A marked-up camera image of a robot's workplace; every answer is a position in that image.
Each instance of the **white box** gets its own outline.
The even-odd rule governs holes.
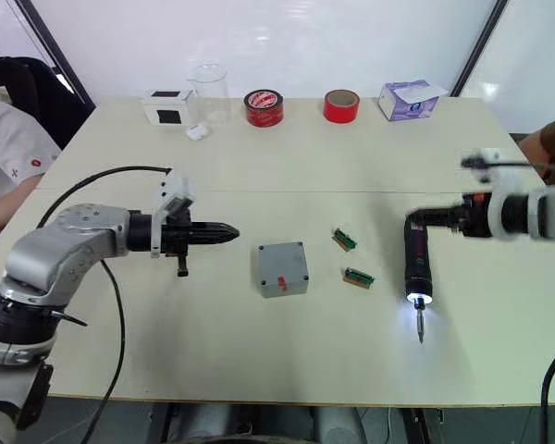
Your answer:
[[[199,123],[197,98],[193,90],[152,90],[142,98],[142,106],[153,125],[191,126]]]

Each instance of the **floor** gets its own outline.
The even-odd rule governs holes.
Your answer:
[[[17,444],[78,444],[86,431],[96,401],[50,398],[41,420],[21,432]],[[92,444],[147,444],[154,405],[150,402],[112,401],[105,409]],[[405,444],[401,414],[390,412],[387,441],[386,408],[359,408],[368,444]],[[447,409],[443,424],[435,410],[426,411],[434,444],[533,444],[537,442],[538,408]],[[311,438],[312,421],[304,407],[262,406],[260,431],[267,435]],[[555,406],[549,414],[550,440],[555,440]],[[169,435],[177,429],[171,424]]]

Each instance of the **tissue box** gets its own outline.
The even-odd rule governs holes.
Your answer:
[[[385,83],[378,105],[388,120],[430,117],[438,97],[447,92],[425,80]]]
[[[153,125],[195,125],[198,123],[197,99],[193,90],[149,91],[142,106]]]

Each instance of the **red tape roll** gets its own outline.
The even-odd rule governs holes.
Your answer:
[[[272,127],[284,118],[284,98],[272,90],[256,90],[244,97],[247,120],[255,127]]]
[[[360,107],[360,97],[353,91],[335,90],[325,94],[323,116],[330,122],[348,123],[355,120]]]

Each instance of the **white table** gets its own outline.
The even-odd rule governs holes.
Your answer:
[[[482,147],[525,160],[478,99],[443,98],[430,118],[388,122],[374,99],[363,98],[357,119],[333,124],[318,99],[286,100],[284,119],[259,129],[244,116],[192,142],[184,128],[148,123],[137,98],[99,106],[41,184],[61,189],[109,167],[178,167],[200,191],[403,191],[480,189],[463,157]],[[241,101],[233,100],[235,114]],[[541,184],[532,169],[530,186]]]

